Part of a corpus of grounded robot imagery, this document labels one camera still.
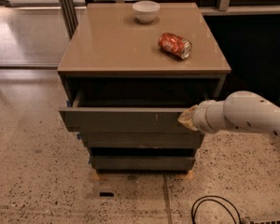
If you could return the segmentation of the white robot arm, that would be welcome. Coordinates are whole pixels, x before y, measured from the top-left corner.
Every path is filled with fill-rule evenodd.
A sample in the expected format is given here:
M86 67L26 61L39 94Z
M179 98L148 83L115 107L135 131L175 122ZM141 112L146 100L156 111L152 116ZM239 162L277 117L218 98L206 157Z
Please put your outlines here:
M250 91L234 92L224 101L203 101L181 113L178 122L201 133L268 133L280 138L280 107Z

